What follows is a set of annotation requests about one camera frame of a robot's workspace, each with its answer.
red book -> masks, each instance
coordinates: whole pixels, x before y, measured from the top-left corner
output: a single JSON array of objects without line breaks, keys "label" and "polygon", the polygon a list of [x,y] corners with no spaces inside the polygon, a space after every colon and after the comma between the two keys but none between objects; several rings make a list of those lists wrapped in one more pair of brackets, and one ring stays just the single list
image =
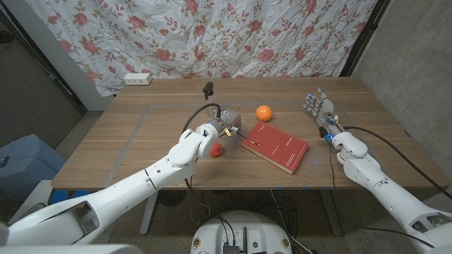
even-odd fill
[{"label": "red book", "polygon": [[242,147],[271,162],[289,174],[295,173],[309,143],[259,121],[242,140]]}]

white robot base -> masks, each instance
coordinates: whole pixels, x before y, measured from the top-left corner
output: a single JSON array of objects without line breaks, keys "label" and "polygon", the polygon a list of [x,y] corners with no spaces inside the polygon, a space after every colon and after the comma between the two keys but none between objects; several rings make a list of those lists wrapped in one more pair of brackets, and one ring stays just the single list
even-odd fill
[{"label": "white robot base", "polygon": [[292,253],[289,237],[273,220],[257,212],[235,210],[209,219],[196,231],[191,254],[212,253]]}]

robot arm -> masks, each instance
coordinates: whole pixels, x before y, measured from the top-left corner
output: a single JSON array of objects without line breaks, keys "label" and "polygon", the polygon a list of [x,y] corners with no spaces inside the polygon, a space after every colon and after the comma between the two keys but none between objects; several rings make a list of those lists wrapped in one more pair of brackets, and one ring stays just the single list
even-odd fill
[{"label": "robot arm", "polygon": [[[304,108],[328,131],[325,139],[340,150],[338,161],[345,175],[370,191],[392,217],[411,236],[436,247],[450,245],[452,214],[426,206],[382,172],[380,164],[367,153],[367,146],[338,123],[333,103],[319,88],[321,98],[308,94]],[[410,238],[419,253],[432,247]]]},{"label": "robot arm", "polygon": [[209,156],[218,133],[240,127],[240,115],[220,118],[184,131],[168,155],[149,167],[96,193],[45,207],[8,228],[6,246],[83,245],[93,242],[112,222],[170,183],[192,176],[196,160]]}]

floral curtain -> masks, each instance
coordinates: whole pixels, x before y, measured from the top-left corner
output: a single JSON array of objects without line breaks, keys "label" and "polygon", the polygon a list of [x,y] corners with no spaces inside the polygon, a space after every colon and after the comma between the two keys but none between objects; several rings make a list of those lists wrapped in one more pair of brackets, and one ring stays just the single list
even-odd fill
[{"label": "floral curtain", "polygon": [[153,78],[337,76],[376,0],[26,0],[102,96]]}]

power strip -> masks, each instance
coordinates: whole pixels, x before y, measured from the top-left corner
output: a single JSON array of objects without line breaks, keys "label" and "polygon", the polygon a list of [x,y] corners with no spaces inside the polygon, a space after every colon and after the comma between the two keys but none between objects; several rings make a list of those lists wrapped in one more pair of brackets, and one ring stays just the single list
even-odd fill
[{"label": "power strip", "polygon": [[124,77],[126,85],[149,85],[152,79],[150,73],[127,73]]}]

